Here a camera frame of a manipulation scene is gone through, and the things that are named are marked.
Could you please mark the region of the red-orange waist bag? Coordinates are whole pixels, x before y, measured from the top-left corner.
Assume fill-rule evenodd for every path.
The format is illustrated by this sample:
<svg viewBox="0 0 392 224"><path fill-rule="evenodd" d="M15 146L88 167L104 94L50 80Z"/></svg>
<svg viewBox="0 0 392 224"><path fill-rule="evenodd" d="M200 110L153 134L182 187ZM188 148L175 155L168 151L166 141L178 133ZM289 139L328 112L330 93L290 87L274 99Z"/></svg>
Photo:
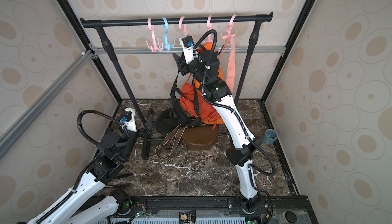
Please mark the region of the red-orange waist bag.
<svg viewBox="0 0 392 224"><path fill-rule="evenodd" d="M193 85L185 83L180 89L180 104L188 113L199 117L207 125L222 125L223 119L216 109L208 104L201 96L201 92Z"/></svg>

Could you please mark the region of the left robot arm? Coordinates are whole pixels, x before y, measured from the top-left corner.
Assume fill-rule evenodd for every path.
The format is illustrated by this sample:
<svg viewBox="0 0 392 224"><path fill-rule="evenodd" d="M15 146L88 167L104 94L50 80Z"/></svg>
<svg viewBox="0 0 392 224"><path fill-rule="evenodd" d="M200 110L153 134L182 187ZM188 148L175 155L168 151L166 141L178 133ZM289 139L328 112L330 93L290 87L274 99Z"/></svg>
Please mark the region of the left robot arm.
<svg viewBox="0 0 392 224"><path fill-rule="evenodd" d="M95 114L112 121L122 130L122 134L108 131L100 141L95 141L84 130L83 117ZM45 211L31 219L31 224L95 224L112 215L126 215L131 210L132 201L121 189L116 189L97 204L78 213L92 196L102 190L124 168L129 161L138 139L135 110L126 108L119 118L113 118L100 111L84 110L77 118L77 127L82 136L93 143L98 154L79 173L76 182L60 199Z"/></svg>

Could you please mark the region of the brown strap bag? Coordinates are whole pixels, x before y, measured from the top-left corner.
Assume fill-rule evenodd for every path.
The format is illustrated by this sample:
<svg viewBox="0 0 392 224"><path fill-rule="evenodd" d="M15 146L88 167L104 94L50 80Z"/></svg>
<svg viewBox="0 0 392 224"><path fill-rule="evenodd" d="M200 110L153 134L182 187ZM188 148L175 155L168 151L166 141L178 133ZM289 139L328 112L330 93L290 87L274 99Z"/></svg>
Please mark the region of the brown strap bag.
<svg viewBox="0 0 392 224"><path fill-rule="evenodd" d="M192 150L207 150L216 144L218 135L218 126L179 125L165 136L160 145L156 146L155 154L158 159L166 160L174 154L181 143Z"/></svg>

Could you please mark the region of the pink sling bag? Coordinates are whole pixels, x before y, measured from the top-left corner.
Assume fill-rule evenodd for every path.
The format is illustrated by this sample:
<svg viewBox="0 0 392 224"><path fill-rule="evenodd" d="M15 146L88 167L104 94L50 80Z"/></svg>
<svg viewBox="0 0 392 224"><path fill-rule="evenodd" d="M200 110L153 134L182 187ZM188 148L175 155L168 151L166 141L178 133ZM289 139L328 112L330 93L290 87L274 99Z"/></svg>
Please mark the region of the pink sling bag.
<svg viewBox="0 0 392 224"><path fill-rule="evenodd" d="M220 58L220 56L222 55L223 51L225 50L228 44L230 44L231 47L230 47L229 61L227 67L226 84L230 89L230 91L233 92L234 84L235 84L235 41L233 37L229 36L228 38L226 38L225 44L221 48L218 57Z"/></svg>

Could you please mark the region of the orange sling bag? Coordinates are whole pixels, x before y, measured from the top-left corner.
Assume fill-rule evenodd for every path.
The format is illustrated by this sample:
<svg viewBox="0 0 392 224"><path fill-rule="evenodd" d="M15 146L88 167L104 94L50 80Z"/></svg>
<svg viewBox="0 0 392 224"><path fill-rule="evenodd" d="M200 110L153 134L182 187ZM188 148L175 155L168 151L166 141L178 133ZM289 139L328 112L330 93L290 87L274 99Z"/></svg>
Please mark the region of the orange sling bag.
<svg viewBox="0 0 392 224"><path fill-rule="evenodd" d="M213 106L215 102L221 101L224 96L230 95L231 91L226 85L219 67L219 53L211 49L212 43L200 45L197 50L199 74L189 74L186 83L199 90L204 101Z"/></svg>

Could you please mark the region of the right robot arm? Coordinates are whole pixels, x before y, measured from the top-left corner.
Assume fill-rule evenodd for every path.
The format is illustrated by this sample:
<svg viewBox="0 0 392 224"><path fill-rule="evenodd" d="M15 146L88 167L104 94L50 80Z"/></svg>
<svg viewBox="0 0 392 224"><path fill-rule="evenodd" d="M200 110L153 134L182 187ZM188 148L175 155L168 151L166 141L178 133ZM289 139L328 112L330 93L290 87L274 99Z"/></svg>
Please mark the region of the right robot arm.
<svg viewBox="0 0 392 224"><path fill-rule="evenodd" d="M194 104L200 100L211 105L223 120L232 147L226 151L228 160L235 165L240 193L238 201L249 213L257 209L261 193L255 182L254 171L265 176L274 176L276 166L261 148L262 139L256 138L246 126L236 105L229 85L219 76L216 30L208 30L197 42L190 35L179 39L182 54L174 54L179 72L190 74L194 85Z"/></svg>

